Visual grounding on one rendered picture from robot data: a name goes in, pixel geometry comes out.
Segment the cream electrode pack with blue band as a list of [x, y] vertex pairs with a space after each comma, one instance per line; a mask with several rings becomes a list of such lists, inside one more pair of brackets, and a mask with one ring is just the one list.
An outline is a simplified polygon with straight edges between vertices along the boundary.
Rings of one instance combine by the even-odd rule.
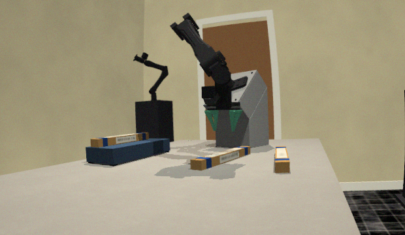
[[99, 148], [104, 146], [111, 146], [116, 144], [124, 144], [128, 142], [136, 142], [140, 140], [147, 140], [149, 139], [149, 133], [141, 133], [141, 134], [125, 134], [119, 135], [114, 137], [102, 137], [98, 139], [90, 139], [91, 140], [91, 147]]
[[205, 170], [250, 154], [250, 146], [240, 146], [219, 153], [191, 159], [191, 170]]

